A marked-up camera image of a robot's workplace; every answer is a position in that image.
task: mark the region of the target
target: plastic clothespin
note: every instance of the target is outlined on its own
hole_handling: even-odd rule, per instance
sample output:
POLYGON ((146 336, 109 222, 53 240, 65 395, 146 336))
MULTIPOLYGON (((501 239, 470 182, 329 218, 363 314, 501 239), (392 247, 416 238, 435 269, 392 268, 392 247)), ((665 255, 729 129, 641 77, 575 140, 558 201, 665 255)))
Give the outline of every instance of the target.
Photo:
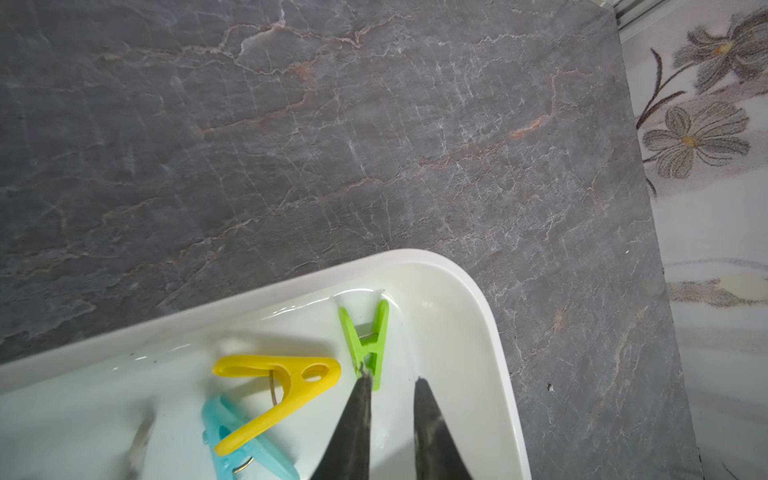
POLYGON ((299 480, 299 472, 265 435, 251 439, 229 455, 220 456, 214 446, 230 432, 247 423, 247 417, 227 397, 219 395, 203 406, 203 443, 210 446, 217 480, 234 480, 239 472, 252 461, 264 465, 281 480, 299 480))
POLYGON ((344 329, 346 344, 352 354, 352 363, 357 378, 362 376, 360 366, 365 366, 373 376, 373 389, 378 390, 382 381, 382 365, 384 364, 384 344, 386 330, 389 325, 389 302, 382 300, 376 308, 376 321, 373 323, 373 333, 360 338, 349 314, 342 306, 339 308, 341 327, 344 329))
POLYGON ((283 386, 283 400, 263 415, 222 437, 214 448, 217 454, 231 454, 334 386, 341 378, 339 363, 323 357, 232 355, 225 356, 214 365, 214 374, 226 377, 269 376, 270 371, 283 386), (320 378, 312 382, 306 380, 313 377, 320 378))

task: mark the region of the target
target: marble veining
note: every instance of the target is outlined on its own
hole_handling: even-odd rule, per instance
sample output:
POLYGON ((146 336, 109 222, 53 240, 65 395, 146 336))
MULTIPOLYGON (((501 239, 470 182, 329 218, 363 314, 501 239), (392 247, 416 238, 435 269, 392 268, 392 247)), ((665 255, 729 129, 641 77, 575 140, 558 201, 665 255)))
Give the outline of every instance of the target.
POLYGON ((0 361, 402 247, 488 297, 534 478, 700 478, 611 14, 10 0, 0 361))

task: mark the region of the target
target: white plastic tray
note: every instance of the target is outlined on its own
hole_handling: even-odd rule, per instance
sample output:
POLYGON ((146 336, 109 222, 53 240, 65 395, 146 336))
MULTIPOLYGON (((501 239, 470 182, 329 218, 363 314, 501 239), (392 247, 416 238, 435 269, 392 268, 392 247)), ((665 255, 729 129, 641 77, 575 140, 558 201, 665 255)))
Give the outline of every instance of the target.
MULTIPOLYGON (((264 382, 219 379, 223 355, 332 356, 339 383, 266 434, 309 478, 355 382, 337 315, 391 305, 382 387, 372 401, 371 478, 415 478, 413 386, 427 378, 475 480, 529 480, 515 398, 488 303, 455 263, 394 250, 265 286, 0 366, 0 477, 125 477, 145 412, 157 421, 144 480, 215 478, 200 409, 227 392, 259 415, 264 382)), ((255 462, 241 478, 275 478, 255 462)))

